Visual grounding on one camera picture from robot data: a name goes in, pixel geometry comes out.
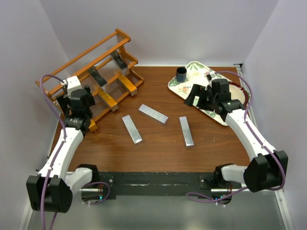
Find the white orange R.O toothpaste box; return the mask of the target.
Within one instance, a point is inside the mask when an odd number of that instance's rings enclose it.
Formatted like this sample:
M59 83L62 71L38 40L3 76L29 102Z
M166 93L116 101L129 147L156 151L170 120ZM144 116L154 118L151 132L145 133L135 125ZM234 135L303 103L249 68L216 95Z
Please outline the white orange R.O toothpaste box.
M123 85L123 87L130 93L131 96L134 96L137 94L137 88L136 86L124 75L120 75L118 77L118 80Z

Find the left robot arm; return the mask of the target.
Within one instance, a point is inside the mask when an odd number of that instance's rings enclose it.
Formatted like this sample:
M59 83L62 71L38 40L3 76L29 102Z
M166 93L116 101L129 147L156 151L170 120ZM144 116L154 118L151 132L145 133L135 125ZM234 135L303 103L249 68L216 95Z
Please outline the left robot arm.
M26 188L33 210L66 213L79 189L99 184L96 165L81 164L67 175L72 157L89 130L93 116L90 108L95 101L89 86L72 91L70 98L58 99L66 115L59 140L38 174L28 177Z

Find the gold honeycomb toothpaste box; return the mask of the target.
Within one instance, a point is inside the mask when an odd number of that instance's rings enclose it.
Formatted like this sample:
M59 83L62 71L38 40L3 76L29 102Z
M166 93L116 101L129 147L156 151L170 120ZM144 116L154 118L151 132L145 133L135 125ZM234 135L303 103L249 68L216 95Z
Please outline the gold honeycomb toothpaste box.
M108 108L110 108L112 112L118 109L118 103L108 93L100 91L98 94L102 101L108 106Z

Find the silver toothpaste box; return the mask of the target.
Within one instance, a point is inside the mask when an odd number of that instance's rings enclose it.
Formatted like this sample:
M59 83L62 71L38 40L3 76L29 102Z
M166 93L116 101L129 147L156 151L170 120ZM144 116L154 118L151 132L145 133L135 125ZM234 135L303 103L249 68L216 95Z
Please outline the silver toothpaste box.
M184 138L186 147L193 146L194 142L193 142L193 138L192 138L191 131L190 131L190 128L189 128L189 123L188 123L187 117L182 116L182 117L179 118L179 121L180 121L182 134L183 134L183 138Z
M124 116L122 117L122 121L133 141L134 144L138 144L142 141L142 138L132 120L132 118L130 117L130 115Z
M162 123L162 124L165 124L166 121L168 120L168 116L142 104L140 107L139 107L139 111L144 113L145 115L149 116L150 118L153 118L155 119L156 121Z

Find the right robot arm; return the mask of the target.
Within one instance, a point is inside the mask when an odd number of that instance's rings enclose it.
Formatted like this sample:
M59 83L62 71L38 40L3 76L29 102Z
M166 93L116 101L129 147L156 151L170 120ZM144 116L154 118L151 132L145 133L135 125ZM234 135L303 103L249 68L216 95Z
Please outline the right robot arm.
M251 122L244 105L231 98L229 81L214 79L207 86L194 84L184 103L192 106L196 97L196 107L219 115L237 135L250 159L248 166L217 166L214 184L225 188L230 182L241 183L251 192L281 189L285 184L288 156L265 140Z

